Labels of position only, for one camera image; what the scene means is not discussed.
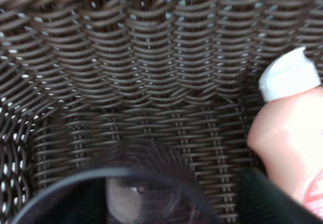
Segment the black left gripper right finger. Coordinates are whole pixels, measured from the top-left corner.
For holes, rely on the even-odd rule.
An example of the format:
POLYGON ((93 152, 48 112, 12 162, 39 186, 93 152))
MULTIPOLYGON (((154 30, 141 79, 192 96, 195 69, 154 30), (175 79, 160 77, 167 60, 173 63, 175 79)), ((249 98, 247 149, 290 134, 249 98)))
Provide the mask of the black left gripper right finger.
POLYGON ((256 169, 239 173, 238 212, 240 223, 322 223, 256 169))

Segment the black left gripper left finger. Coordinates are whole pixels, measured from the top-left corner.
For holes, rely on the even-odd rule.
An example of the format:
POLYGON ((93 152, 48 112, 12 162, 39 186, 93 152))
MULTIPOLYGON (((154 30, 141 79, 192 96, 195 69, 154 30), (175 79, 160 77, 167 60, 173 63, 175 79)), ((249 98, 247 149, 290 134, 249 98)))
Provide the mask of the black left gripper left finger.
POLYGON ((78 185, 47 215, 48 223, 106 223, 104 181, 78 185))

